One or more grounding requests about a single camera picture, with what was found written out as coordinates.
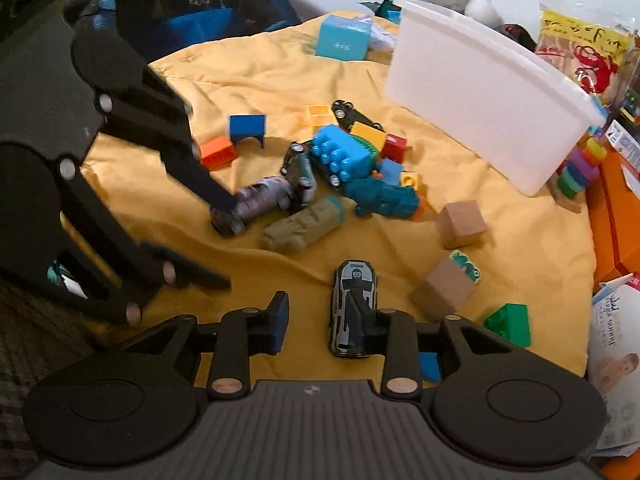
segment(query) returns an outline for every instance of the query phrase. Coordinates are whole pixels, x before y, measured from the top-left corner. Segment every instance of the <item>white round object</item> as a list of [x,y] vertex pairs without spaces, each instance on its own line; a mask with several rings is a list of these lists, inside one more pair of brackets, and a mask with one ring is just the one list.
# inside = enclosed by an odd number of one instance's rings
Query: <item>white round object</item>
[[469,0],[465,7],[465,16],[491,28],[498,28],[504,24],[498,11],[487,0]]

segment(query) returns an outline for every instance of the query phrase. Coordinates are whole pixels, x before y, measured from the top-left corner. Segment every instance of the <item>snack bag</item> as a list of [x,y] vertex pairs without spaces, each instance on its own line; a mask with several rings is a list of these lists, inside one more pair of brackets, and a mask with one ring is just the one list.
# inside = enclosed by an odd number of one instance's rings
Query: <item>snack bag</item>
[[561,0],[540,0],[542,22],[536,54],[610,105],[620,69],[633,44],[634,20]]

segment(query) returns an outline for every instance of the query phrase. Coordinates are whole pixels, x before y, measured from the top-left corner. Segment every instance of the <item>orange box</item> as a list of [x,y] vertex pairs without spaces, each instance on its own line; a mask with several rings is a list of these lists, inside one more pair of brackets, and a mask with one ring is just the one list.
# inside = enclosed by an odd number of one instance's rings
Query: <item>orange box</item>
[[623,164],[638,176],[619,154],[609,150],[600,165],[601,178],[586,190],[596,283],[640,272],[640,200],[626,185]]
[[238,154],[228,137],[216,137],[200,146],[200,161],[209,171],[231,162]]

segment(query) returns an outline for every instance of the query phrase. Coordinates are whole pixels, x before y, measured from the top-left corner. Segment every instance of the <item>green building block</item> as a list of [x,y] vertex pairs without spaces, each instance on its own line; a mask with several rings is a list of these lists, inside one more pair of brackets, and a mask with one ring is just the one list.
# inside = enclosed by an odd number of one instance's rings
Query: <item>green building block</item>
[[527,305],[505,304],[484,320],[484,327],[523,348],[531,345]]

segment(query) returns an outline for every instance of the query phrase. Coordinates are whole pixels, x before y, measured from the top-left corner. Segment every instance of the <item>yellow blanket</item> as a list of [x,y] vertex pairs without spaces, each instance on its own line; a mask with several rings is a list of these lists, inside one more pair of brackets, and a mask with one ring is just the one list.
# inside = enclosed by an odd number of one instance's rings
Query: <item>yellow blanket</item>
[[[405,168],[422,174],[435,211],[447,202],[475,199],[488,224],[484,242],[464,251],[482,280],[461,313],[482,320],[505,303],[529,306],[530,349],[576,374],[586,364],[595,257],[586,207],[574,214],[557,206],[546,190],[527,198],[482,159],[443,132],[385,98],[390,57],[373,53],[363,62],[314,56],[321,19],[252,38],[199,44],[153,63],[194,108],[191,129],[202,143],[226,134],[228,116],[263,113],[267,138],[238,146],[239,158],[214,176],[231,190],[277,174],[293,140],[310,137],[306,106],[352,101],[388,132],[413,147]],[[395,25],[380,20],[391,32]],[[460,89],[464,106],[473,96]],[[409,222],[350,214],[336,231],[296,256],[258,248],[274,212],[235,239],[222,239],[207,206],[164,173],[158,154],[100,136],[86,174],[107,206],[137,239],[168,245],[231,276],[233,290],[205,293],[167,289],[145,311],[142,328],[181,313],[200,322],[220,320],[236,308],[266,306],[274,292],[290,297],[289,330],[282,354],[252,358],[252,378],[324,380],[371,378],[378,382],[382,358],[345,360],[327,348],[332,273],[346,259],[368,260],[380,280],[378,306],[423,315],[407,294],[441,258],[433,221]],[[327,193],[321,187],[319,195]],[[114,339],[131,332],[117,330]]]

